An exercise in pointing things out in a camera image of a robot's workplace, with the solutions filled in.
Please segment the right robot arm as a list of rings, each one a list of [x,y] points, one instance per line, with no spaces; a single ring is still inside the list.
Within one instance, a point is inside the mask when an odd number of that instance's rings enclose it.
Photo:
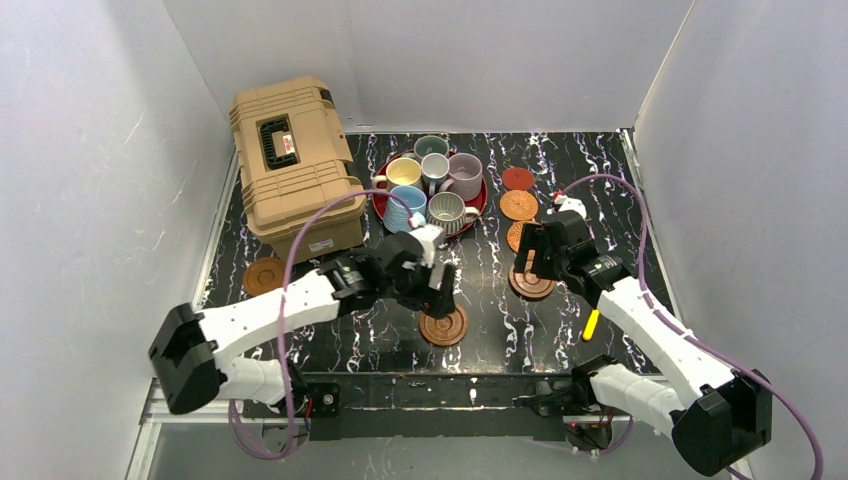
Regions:
[[[753,375],[693,345],[620,256],[598,251],[579,213],[566,210],[550,222],[524,225],[514,265],[564,283],[635,341],[666,378],[657,383],[600,355],[572,369],[575,400],[648,423],[704,476],[770,442],[771,393]]]

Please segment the brown wooden coaster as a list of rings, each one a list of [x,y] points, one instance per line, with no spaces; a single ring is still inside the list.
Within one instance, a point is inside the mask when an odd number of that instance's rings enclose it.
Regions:
[[[463,340],[468,331],[468,324],[467,313],[458,305],[454,312],[442,318],[422,314],[419,318],[419,331],[430,344],[450,347]]]

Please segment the woven rattan coaster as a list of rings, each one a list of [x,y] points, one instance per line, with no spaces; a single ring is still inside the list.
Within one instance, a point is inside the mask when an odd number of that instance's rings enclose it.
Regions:
[[[534,221],[514,221],[512,225],[507,230],[506,241],[507,245],[510,249],[517,253],[520,247],[521,236],[523,232],[523,228],[528,223],[534,224]]]
[[[536,198],[524,190],[510,190],[499,201],[502,213],[514,221],[532,220],[539,211]]]

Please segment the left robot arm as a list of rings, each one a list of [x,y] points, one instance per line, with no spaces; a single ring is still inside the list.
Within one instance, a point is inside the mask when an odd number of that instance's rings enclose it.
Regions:
[[[427,224],[387,236],[378,248],[352,249],[285,288],[224,307],[166,315],[148,357],[173,415],[214,400],[277,405],[291,390],[291,368],[278,360],[245,357],[246,350],[280,333],[366,311],[381,299],[441,318],[455,311],[455,270],[430,285],[442,228]]]

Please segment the red round coaster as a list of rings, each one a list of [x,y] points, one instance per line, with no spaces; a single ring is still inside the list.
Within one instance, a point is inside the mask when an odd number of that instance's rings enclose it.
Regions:
[[[501,175],[502,184],[508,190],[529,190],[535,184],[534,174],[519,167],[506,169]]]

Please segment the dark wooden coaster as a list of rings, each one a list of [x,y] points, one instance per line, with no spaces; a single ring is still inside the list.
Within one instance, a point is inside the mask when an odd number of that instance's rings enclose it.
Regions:
[[[518,296],[528,301],[540,301],[556,288],[554,281],[542,279],[530,271],[518,272],[514,267],[509,270],[508,282]]]

